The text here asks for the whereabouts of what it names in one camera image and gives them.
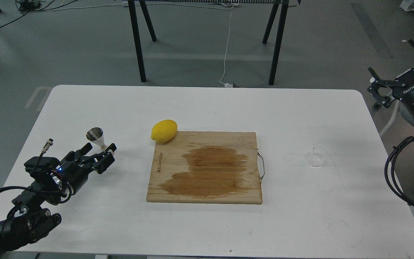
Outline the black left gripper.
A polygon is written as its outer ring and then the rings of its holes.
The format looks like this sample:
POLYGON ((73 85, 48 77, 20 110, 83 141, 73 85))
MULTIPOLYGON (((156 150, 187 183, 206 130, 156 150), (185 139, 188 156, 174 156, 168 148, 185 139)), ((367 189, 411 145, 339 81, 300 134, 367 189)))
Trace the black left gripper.
POLYGON ((88 176, 92 171, 101 175, 115 162, 114 152, 117 150, 115 143, 111 143, 98 154, 86 156, 91 150, 91 143, 86 143, 81 149, 68 152, 62 160, 54 159, 53 161, 53 168, 72 188, 73 195, 88 181, 88 176))

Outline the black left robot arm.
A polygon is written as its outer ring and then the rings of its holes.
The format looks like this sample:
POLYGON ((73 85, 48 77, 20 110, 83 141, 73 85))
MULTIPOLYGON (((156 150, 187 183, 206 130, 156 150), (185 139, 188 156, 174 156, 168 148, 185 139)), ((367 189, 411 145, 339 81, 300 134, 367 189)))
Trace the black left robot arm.
POLYGON ((48 236, 61 223, 62 217, 41 205, 66 203, 84 186, 91 172, 102 174, 115 162, 117 148, 114 143, 90 156, 92 145, 87 143, 79 150, 70 151, 62 160, 44 156, 52 144, 53 140, 49 139, 39 156, 25 162, 25 170, 33 178, 30 186, 0 188, 0 194, 9 190, 22 191, 13 199, 13 208, 7 217, 0 221, 0 256, 48 236))

